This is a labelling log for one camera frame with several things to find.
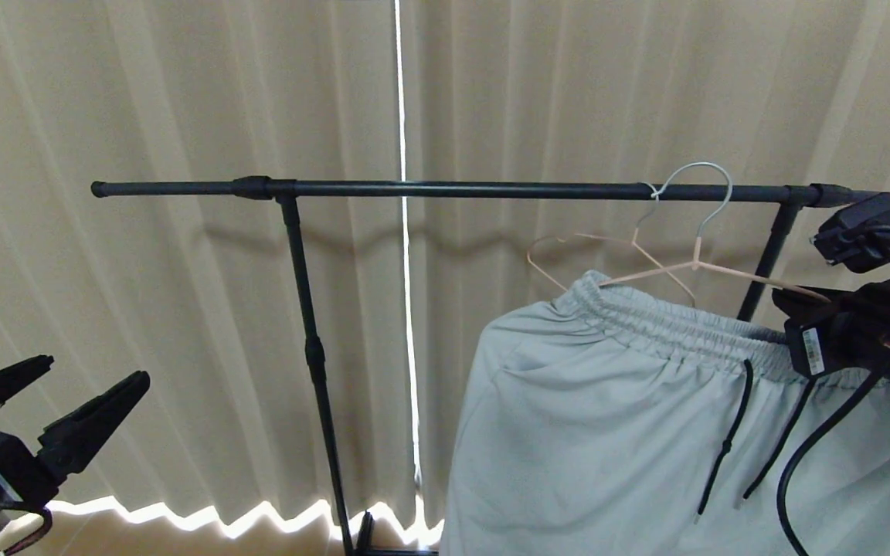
garment rack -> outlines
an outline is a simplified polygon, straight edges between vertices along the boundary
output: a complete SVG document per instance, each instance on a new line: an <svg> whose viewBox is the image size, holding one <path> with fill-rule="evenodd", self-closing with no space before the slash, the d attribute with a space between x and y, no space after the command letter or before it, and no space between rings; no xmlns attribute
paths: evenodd
<svg viewBox="0 0 890 556"><path fill-rule="evenodd" d="M324 436L332 489L335 491L335 511L342 534L342 547L347 556L430 556L430 550L391 550L375 548L372 544L374 520L363 515L356 542L349 530L349 518L339 471L335 445L335 422L325 383L324 348L318 337L311 302L311 281L307 274L304 240L301 237L301 216L297 197L446 197L479 199L589 199L589 200L650 200L644 183L551 183L551 182L460 182L460 181L299 181L250 176L234 181L212 182L135 182L114 183L96 181L91 186L96 197L152 196L152 195L233 195L260 201L276 201L281 205L290 259L294 265L297 300L304 321L304 358L318 401L318 416ZM661 201L719 202L727 193L720 185L670 185L661 194ZM799 212L806 207L833 208L861 201L879 192L856 191L834 184L813 183L808 186L737 185L732 190L734 203L777 203L778 212L771 224L771 233L764 244L756 275L769 277L777 263L785 239L792 231ZM740 320L751 320L764 285L751 282L737 314Z"/></svg>

gathered waistband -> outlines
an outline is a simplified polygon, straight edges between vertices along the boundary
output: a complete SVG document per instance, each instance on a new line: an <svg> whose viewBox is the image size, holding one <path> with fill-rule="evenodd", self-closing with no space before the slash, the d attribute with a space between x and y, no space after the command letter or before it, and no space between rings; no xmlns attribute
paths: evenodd
<svg viewBox="0 0 890 556"><path fill-rule="evenodd" d="M600 282L607 279L598 271L586 272L554 300L555 308L576 314L629 348L735 372L741 372L742 363L749 359L759 377L806 382L792 368L782 332L660 300L629 286L601 288ZM856 388L866 376L864 369L844 369L821 379L819 386Z"/></svg>

barcode label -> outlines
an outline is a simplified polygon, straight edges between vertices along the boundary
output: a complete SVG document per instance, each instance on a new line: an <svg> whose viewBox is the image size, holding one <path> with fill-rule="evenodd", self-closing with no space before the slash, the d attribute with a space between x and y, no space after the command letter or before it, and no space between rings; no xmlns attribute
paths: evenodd
<svg viewBox="0 0 890 556"><path fill-rule="evenodd" d="M806 346L806 359L809 359L809 372L818 375L826 370L823 364L823 349L819 345L819 331L808 328L802 331L802 344Z"/></svg>

drawstring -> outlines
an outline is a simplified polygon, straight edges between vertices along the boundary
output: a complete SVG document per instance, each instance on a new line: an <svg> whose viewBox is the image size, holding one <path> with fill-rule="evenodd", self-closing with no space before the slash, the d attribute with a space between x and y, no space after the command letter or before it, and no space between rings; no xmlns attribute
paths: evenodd
<svg viewBox="0 0 890 556"><path fill-rule="evenodd" d="M760 473L757 474L757 477L753 480L751 486L748 486L748 489L744 490L744 500L748 500L752 493L757 490L757 487L760 486L760 482L764 480L764 476L767 475L771 466L774 465L774 461L778 459L778 455L781 454L782 448L785 447L785 442L788 441L789 433L792 432L795 423L798 422L799 415L802 415L802 409L805 409L806 402L809 401L809 395L812 394L813 388L815 387L816 378L809 379L809 382L806 383L806 388L802 391L802 395L799 397L798 403L795 404L795 409L792 411L792 415L788 418L788 422L785 423L784 429L781 430L781 436L778 437L778 443L774 446L774 451L771 452L767 461L764 462L764 466L760 468Z"/></svg>
<svg viewBox="0 0 890 556"><path fill-rule="evenodd" d="M703 489L702 499L699 500L699 509L696 510L696 520L699 520L699 515L702 515L703 511L706 510L706 504L709 502L710 490L713 490L713 483L716 482L716 475L720 472L720 462L723 461L723 458L730 452L732 443L734 442L734 436L737 434L737 429L741 426L741 421L744 420L744 414L748 411L748 400L751 400L751 390L753 388L753 365L751 364L751 361L745 359L744 369L746 371L746 384L744 384L744 395L741 397L741 405L737 408L737 416L734 418L734 423L730 425L727 437L723 440L723 444L720 446L720 453L716 454L716 461L713 462L713 471L709 472L706 488Z"/></svg>

clothes hanger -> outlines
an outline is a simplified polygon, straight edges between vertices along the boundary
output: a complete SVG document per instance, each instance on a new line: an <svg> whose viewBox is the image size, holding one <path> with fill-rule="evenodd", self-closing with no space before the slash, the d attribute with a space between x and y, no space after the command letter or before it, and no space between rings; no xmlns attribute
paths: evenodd
<svg viewBox="0 0 890 556"><path fill-rule="evenodd" d="M640 182L640 183L643 183L647 187L651 188L651 198L654 200L654 203L651 205L651 208L649 208L649 210L647 210L647 212L645 212L645 214L642 215L642 217L640 217L638 219L637 224L634 225L634 234L631 236L631 239L629 242L628 242L628 240L625 240L625 239L618 239L618 237L597 236L597 235L593 235L593 233L575 232L572 235L576 236L576 237L586 237L587 239L598 239L598 240L600 240L600 242L617 242L617 243L627 244L628 246L632 246L634 249L638 250L638 252L640 254L642 254L642 256L647 257L647 260L650 260L650 262L653 263L654 265L656 265L657 268L664 268L663 264L658 263L656 258L651 256L650 253L648 253L642 246L639 246L637 243L637 236L638 236L638 232L640 231L640 223L643 221L646 221L647 217L650 217L650 215L654 214L654 211L657 211L657 205L658 205L658 202L660 201L660 199L658 199L658 195L661 193L661 191L664 190L664 188L661 190L657 190L650 183L647 183L647 182ZM530 264L531 266L533 266L535 270L540 272L542 276L544 276L545 278L548 278L553 284L558 286L558 288L561 288L562 291L564 291L564 292L569 291L569 289L565 288L565 286L563 286L561 282L559 282L558 280L555 280L554 276L552 276L551 274L548 274L548 272L545 272L545 269L541 268L537 263L534 263L534 260L531 257L531 253L534 250L534 246L537 246L538 243L544 242L545 240L548 240L548 239L557 239L559 243L566 242L564 239L562 239L562 237L558 237L558 236L538 237L537 239L534 240L534 242L531 242L531 245L527 249L527 263ZM690 290L688 288L688 286L686 286L684 283L682 283L682 281L678 279L678 276L675 276L671 271L667 271L667 272L665 272L665 274L667 274L668 277L670 277L672 281L674 281L675 283L678 284L678 287L682 288L683 291L689 295L689 299L692 299L692 306L695 307L695 294L692 293L692 290Z"/></svg>
<svg viewBox="0 0 890 556"><path fill-rule="evenodd" d="M695 168L695 166L706 166L707 168L713 168L713 169L719 171L720 173L722 173L724 179L727 180L727 195L726 195L726 197L724 197L723 203L720 204L719 208L717 208L715 211L711 212L711 214L708 215L708 217L706 217L706 219L703 219L703 221L700 222L700 224L699 224L699 228L696 229L695 246L693 246L693 249L692 249L692 260L688 261L688 263L674 264L671 266L665 266L665 267L657 268L654 270L648 270L645 272L638 272L636 274L630 274L628 276L621 276L621 278L611 278L609 280L604 280L603 282L600 282L600 287L609 286L611 284L620 284L622 282L629 282L631 280L637 280L638 278L646 278L647 276L654 276L657 274L671 273L671 272L674 272L675 270L681 270L683 268L692 268L692 270L699 270L700 268L702 268L702 269L706 269L706 270L712 270L714 272L719 272L721 274L728 274L731 276L737 276L739 278L746 278L753 282L760 282L762 284L776 286L778 288L796 292L796 293L799 293L804 296L809 296L813 299L822 300L822 302L824 302L824 303L830 303L829 298L827 298L826 296L820 295L816 292L807 290L805 288L801 288L794 284L789 284L788 282L783 282L781 280L776 280L773 278L765 278L763 276L757 276L756 274L751 274L749 272L743 272L741 270L734 270L733 268L727 268L724 266L720 266L718 264L703 263L703 261L700 260L699 256L702 251L703 229L706 228L706 225L709 224L709 221L711 221L711 219L713 219L715 217L715 215L720 214L720 211L723 211L724 208L727 208L727 205L730 204L730 197L732 196L732 194L734 194L734 180L731 179L730 174L727 172L727 170L722 168L722 166L714 164L712 162L688 163L685 166L682 166L682 168L675 170L675 172L671 172L671 176L668 176L668 179L664 180L664 185L661 186L661 189L658 189L652 195L656 198L660 197L661 193L664 193L664 190L668 189L668 186L670 185L671 180L674 180L675 176L678 176L678 174L683 172L684 170L688 170L689 168Z"/></svg>

